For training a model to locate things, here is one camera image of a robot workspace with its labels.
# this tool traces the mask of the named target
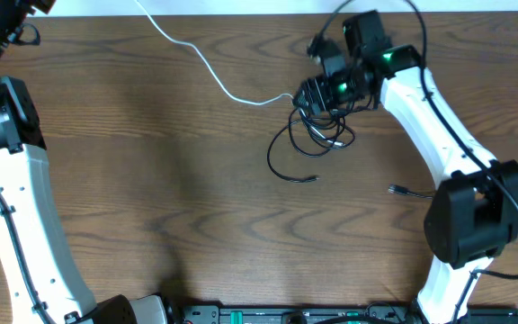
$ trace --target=black cable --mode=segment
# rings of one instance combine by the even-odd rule
[[[393,312],[395,313],[395,316],[397,316],[397,320],[399,321],[399,324],[403,324],[405,323],[400,317],[399,317],[399,314],[397,313],[397,311],[395,310],[395,307],[393,307],[391,304],[389,304],[388,302],[384,302],[384,301],[376,301],[376,302],[372,302],[369,304],[369,306],[367,306],[367,308],[365,309],[365,314],[367,314],[368,316],[370,316],[370,311],[371,311],[371,308],[375,307],[375,306],[387,306],[387,307],[390,307]]]
[[[341,10],[343,10],[343,8],[348,5],[349,3],[351,3],[353,0],[346,0],[345,2],[343,2],[341,5],[339,5],[332,13],[331,15],[329,16],[329,18],[327,18],[327,21],[325,22],[325,24],[323,25],[323,28],[321,29],[321,31],[319,32],[319,37],[323,37],[323,33],[327,30],[327,28],[329,28],[329,25],[331,25],[331,23],[333,22],[333,20],[335,19],[335,17],[341,12]]]
[[[370,324],[393,324],[390,320],[378,319],[371,316],[340,316],[332,319],[320,320],[314,324],[340,324],[350,321],[367,322]]]
[[[391,194],[400,194],[400,195],[410,196],[410,197],[415,197],[415,198],[433,199],[433,196],[431,194],[413,192],[404,186],[396,185],[396,184],[390,185],[388,187],[388,191]]]
[[[9,236],[13,244],[13,251],[15,252],[15,257],[17,258],[17,263],[19,264],[19,270],[22,273],[22,278],[23,282],[25,283],[25,287],[27,288],[27,293],[29,294],[31,302],[33,303],[33,309],[37,311],[37,313],[40,315],[41,321],[44,324],[50,324],[52,323],[52,320],[49,318],[48,313],[45,311],[45,306],[41,302],[37,294],[37,291],[35,290],[35,285],[33,284],[33,280],[31,279],[31,275],[27,267],[27,262],[25,261],[22,246],[17,235],[17,229],[13,224],[13,218],[11,216],[13,210],[10,210],[7,207],[7,204],[5,203],[5,200],[1,195],[0,210],[0,214],[5,219],[5,224],[7,225],[7,229],[9,230]]]
[[[21,36],[23,34],[23,31],[25,30],[25,27],[30,27],[33,30],[33,33],[35,33],[35,36],[33,37],[33,40],[25,41],[25,40],[13,38],[10,42],[13,45],[17,45],[17,46],[28,46],[28,45],[39,46],[39,45],[41,45],[40,31],[38,31],[37,27],[35,27],[31,23],[22,23],[22,25],[19,26],[21,31],[15,33],[13,36],[17,37],[18,36],[17,34],[19,34],[19,36]]]
[[[487,176],[487,178],[490,179],[494,183],[494,185],[496,185],[499,188],[499,190],[503,193],[503,196],[506,197],[506,199],[513,205],[513,207],[518,212],[518,203],[513,198],[511,193],[509,193],[509,191],[505,188],[505,186],[501,183],[501,181],[499,181],[491,173],[491,171],[487,168],[487,166],[485,166],[485,164],[483,162],[481,162],[471,152],[469,147],[467,147],[467,145],[465,145],[465,143],[463,143],[463,141],[460,139],[459,135],[457,135],[455,130],[452,128],[452,126],[450,126],[450,124],[445,120],[445,118],[442,116],[441,112],[437,108],[435,102],[433,101],[433,98],[431,97],[431,94],[429,93],[429,90],[427,88],[427,84],[425,82],[425,69],[427,67],[427,63],[426,63],[427,62],[427,30],[426,30],[426,27],[425,27],[425,24],[424,24],[423,16],[421,15],[421,13],[419,12],[417,7],[415,6],[415,4],[413,4],[413,2],[411,0],[404,0],[404,1],[407,2],[413,8],[413,10],[415,11],[415,15],[417,16],[417,19],[419,20],[419,22],[421,24],[421,29],[422,29],[422,32],[423,32],[423,55],[422,55],[421,67],[420,67],[420,69],[421,69],[420,77],[421,77],[421,86],[423,88],[425,99],[427,100],[427,102],[431,106],[433,112],[435,113],[435,115],[437,116],[439,121],[442,123],[442,125],[445,127],[445,129],[450,133],[450,135],[453,137],[453,139],[457,142],[457,144],[463,150],[465,155],[467,157],[469,157],[473,161],[473,163],[475,163],[475,165],[477,165],[483,171],[483,173]],[[478,274],[491,275],[491,276],[494,276],[494,277],[497,277],[497,278],[501,278],[501,279],[518,280],[518,274],[502,274],[502,273],[498,273],[498,272],[495,272],[495,271],[482,270],[482,269],[474,270],[471,273],[471,277],[469,278],[469,281],[468,281],[467,285],[463,289],[463,293],[461,295],[459,303],[455,306],[455,312],[453,314],[453,320],[452,320],[453,324],[457,322],[457,317],[458,317],[460,306],[464,302],[464,300],[466,298],[466,295],[467,295],[467,292],[469,291],[469,288],[472,285],[473,281],[477,278]]]
[[[370,96],[369,99],[369,102],[367,102],[367,104],[364,106],[357,106],[355,108],[355,103],[348,103],[345,109],[335,114],[329,113],[325,117],[313,117],[309,112],[305,112],[301,108],[295,107],[295,109],[293,109],[293,111],[291,111],[291,113],[289,114],[287,125],[283,127],[273,137],[271,144],[267,149],[267,164],[271,171],[280,179],[292,183],[304,184],[318,180],[317,175],[310,175],[304,178],[297,178],[293,176],[282,175],[281,173],[277,172],[271,164],[271,150],[273,144],[281,136],[281,134],[283,134],[283,132],[288,131],[291,146],[300,154],[308,158],[320,158],[323,157],[325,154],[329,153],[331,150],[345,149],[349,147],[351,144],[353,144],[356,139],[355,131],[351,127],[346,125],[345,117],[351,113],[358,113],[365,110],[369,110],[369,106],[372,102],[372,96]],[[299,112],[299,119],[293,120],[293,116],[297,112]],[[297,142],[295,141],[295,135],[292,130],[292,126],[299,122],[303,123],[303,126],[305,127],[307,134],[313,140],[313,142],[315,142],[320,148],[322,148],[320,152],[307,152],[297,144]],[[328,137],[320,132],[332,130],[335,130],[334,134]],[[347,142],[341,142],[341,144],[339,145],[339,138],[344,134],[350,136],[350,139]]]

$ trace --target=white wall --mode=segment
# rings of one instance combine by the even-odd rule
[[[151,14],[320,14],[343,0],[140,0]],[[518,11],[518,0],[415,0],[422,11]],[[347,12],[408,11],[402,0],[355,0]],[[53,16],[138,15],[135,0],[57,0]]]

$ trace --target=wood grain surface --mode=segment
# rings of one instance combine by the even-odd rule
[[[420,41],[410,13],[384,14],[394,43]],[[329,36],[343,42],[339,17]],[[195,42],[228,89],[294,93],[320,73],[305,56],[325,15],[158,17]],[[429,66],[454,111],[501,160],[518,161],[518,13],[429,13]],[[228,99],[191,49],[145,17],[32,20],[43,42],[11,48],[0,76],[23,79],[49,147],[51,181],[76,264],[98,301],[162,291],[225,304],[410,301],[432,254],[426,165],[384,110],[353,115],[350,148],[309,159],[287,138],[291,110]],[[518,272],[518,241],[492,269]],[[472,304],[518,306],[518,282],[483,278]],[[0,323],[11,322],[0,265]]]

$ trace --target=black wire bundle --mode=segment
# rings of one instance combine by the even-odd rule
[[[292,183],[304,184],[317,180],[318,177],[316,175],[310,175],[304,178],[297,178],[288,175],[282,175],[281,173],[277,172],[271,164],[271,149],[275,141],[281,136],[281,134],[283,134],[283,132],[289,131],[289,139],[293,148],[296,149],[300,154],[308,158],[320,158],[323,157],[325,154],[329,153],[331,150],[345,149],[355,142],[356,137],[355,130],[347,126],[345,117],[352,113],[358,113],[365,110],[369,110],[371,101],[372,96],[370,96],[369,102],[365,106],[355,107],[355,102],[348,103],[345,109],[338,110],[332,113],[328,112],[327,116],[324,117],[313,116],[310,112],[305,112],[305,110],[299,107],[295,107],[295,109],[293,109],[293,111],[291,111],[291,113],[289,114],[289,121],[287,125],[285,125],[285,127],[279,130],[277,134],[275,134],[273,140],[271,141],[271,144],[269,145],[269,148],[267,149],[267,164],[269,165],[271,171],[279,178]],[[293,120],[293,116],[297,112],[299,112],[299,118]],[[303,123],[303,126],[305,126],[305,129],[307,130],[307,133],[309,137],[313,140],[313,142],[315,142],[323,150],[321,150],[318,153],[310,153],[307,152],[305,149],[300,148],[299,145],[297,145],[297,142],[295,141],[295,137],[293,135],[292,128],[293,125],[299,122]],[[324,135],[322,131],[332,131],[332,135],[327,137],[326,135]],[[347,142],[339,141],[339,138],[343,134],[345,134],[345,131],[348,133],[348,135],[350,135],[350,139]]]

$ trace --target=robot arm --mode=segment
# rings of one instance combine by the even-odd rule
[[[9,208],[31,279],[49,317],[63,323],[97,306],[94,295],[77,271],[53,202],[47,152],[30,144],[10,153],[0,149],[0,194]],[[4,217],[0,214],[0,258],[4,267],[13,322],[37,323]]]
[[[424,92],[419,79],[420,72],[419,67],[412,67],[397,72],[391,79],[383,80],[380,98],[385,109],[401,123],[421,153],[431,171],[435,187],[439,187],[443,180],[451,178],[451,174],[456,171],[472,174],[479,168],[464,156],[463,151],[424,100]],[[490,161],[495,160],[495,157],[469,134],[442,98],[431,72],[427,69],[425,73],[432,98],[445,119],[463,141],[473,148],[473,153],[481,161],[485,161],[488,167],[491,167]],[[476,269],[487,268],[492,261],[492,257],[485,256],[468,262],[462,268],[453,269],[450,264],[444,263],[435,256],[427,283],[417,297],[419,307],[427,321],[429,323],[451,322],[455,304],[460,299],[470,273]],[[470,286],[466,300],[469,299],[475,288],[475,283],[476,281]],[[467,303],[464,302],[460,306],[459,317],[466,313]]]

